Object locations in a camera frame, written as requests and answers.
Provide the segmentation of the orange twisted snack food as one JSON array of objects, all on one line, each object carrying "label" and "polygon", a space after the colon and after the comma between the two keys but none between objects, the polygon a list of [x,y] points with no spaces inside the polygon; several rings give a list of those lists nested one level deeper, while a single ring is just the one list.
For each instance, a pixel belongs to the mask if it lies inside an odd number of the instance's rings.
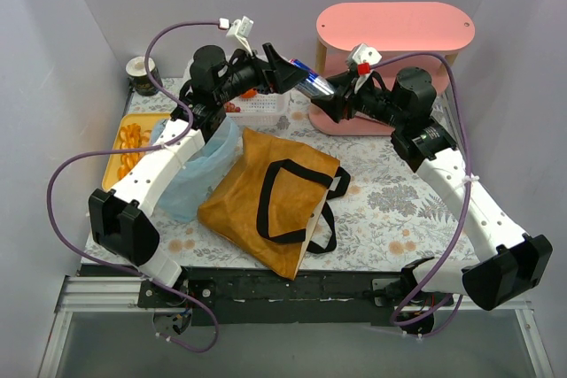
[{"label": "orange twisted snack food", "polygon": [[[120,150],[129,150],[148,146],[150,143],[151,130],[143,131],[139,124],[132,123],[120,128],[119,142]],[[124,178],[139,162],[144,155],[143,152],[123,153],[120,155],[120,167],[117,172],[119,180]]]}]

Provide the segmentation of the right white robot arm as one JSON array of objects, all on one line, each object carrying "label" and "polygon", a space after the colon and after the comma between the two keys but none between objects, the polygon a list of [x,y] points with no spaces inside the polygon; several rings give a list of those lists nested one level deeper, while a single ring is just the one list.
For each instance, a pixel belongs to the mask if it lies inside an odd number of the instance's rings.
[{"label": "right white robot arm", "polygon": [[339,123],[361,113],[392,127],[398,156],[426,182],[457,218],[457,234],[468,237],[476,260],[445,257],[417,260],[402,270],[400,292],[420,305],[433,292],[469,297],[491,311],[536,287],[553,251],[544,235],[531,236],[493,200],[472,174],[455,139],[432,116],[437,91],[431,75],[406,67],[388,89],[382,77],[347,71],[315,78],[312,104]]}]

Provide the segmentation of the blue plastic grocery bag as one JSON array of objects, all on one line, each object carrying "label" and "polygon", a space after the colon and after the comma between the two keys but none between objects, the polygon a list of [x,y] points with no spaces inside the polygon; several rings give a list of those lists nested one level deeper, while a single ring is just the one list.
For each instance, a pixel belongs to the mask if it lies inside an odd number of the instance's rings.
[{"label": "blue plastic grocery bag", "polygon": [[173,220],[189,223],[232,167],[240,129],[226,118],[211,139],[184,165],[161,195],[157,206]]}]

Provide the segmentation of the small orange toy pumpkin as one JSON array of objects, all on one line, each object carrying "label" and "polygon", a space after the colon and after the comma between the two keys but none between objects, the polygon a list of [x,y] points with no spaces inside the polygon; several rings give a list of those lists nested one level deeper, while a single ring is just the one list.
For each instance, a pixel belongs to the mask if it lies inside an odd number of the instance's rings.
[{"label": "small orange toy pumpkin", "polygon": [[243,93],[240,97],[243,99],[250,99],[255,97],[258,94],[256,89],[248,89],[245,93]]}]

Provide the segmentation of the red grape bunch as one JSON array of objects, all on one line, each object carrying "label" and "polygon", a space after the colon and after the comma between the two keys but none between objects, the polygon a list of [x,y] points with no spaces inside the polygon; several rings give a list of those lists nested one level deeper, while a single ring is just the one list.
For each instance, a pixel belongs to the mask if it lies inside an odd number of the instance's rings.
[{"label": "red grape bunch", "polygon": [[228,102],[224,105],[224,110],[226,113],[240,113],[241,108],[231,102]]}]

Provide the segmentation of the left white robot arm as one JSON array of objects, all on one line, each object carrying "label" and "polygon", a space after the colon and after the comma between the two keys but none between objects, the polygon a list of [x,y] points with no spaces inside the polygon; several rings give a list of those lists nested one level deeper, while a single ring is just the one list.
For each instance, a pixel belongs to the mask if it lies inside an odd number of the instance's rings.
[{"label": "left white robot arm", "polygon": [[159,198],[225,120],[227,102],[249,89],[282,94],[308,76],[271,44],[263,44],[262,49],[263,58],[242,49],[226,57],[218,46],[199,48],[193,55],[190,78],[180,92],[181,104],[151,151],[110,190],[97,189],[89,197],[94,241],[159,282],[158,296],[168,306],[182,305],[189,287],[179,279],[181,267],[160,248],[159,232],[150,221]]}]

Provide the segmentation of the silver blue drink can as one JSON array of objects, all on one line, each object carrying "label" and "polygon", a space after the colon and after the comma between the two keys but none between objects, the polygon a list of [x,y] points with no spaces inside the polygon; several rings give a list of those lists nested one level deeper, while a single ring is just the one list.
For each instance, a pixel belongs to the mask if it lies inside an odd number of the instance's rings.
[{"label": "silver blue drink can", "polygon": [[309,66],[306,66],[296,58],[290,59],[289,62],[307,72],[306,79],[295,86],[298,92],[310,100],[331,100],[335,96],[335,88]]}]

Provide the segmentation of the yellow canvas tote bag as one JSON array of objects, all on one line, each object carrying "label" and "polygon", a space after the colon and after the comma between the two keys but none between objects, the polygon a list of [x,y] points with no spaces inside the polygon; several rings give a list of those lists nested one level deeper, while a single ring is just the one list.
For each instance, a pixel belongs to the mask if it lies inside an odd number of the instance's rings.
[{"label": "yellow canvas tote bag", "polygon": [[337,158],[247,128],[242,156],[198,208],[198,221],[293,280],[306,253],[336,249],[335,235],[321,246],[312,234],[319,219],[335,227],[329,201],[342,197],[350,180]]}]

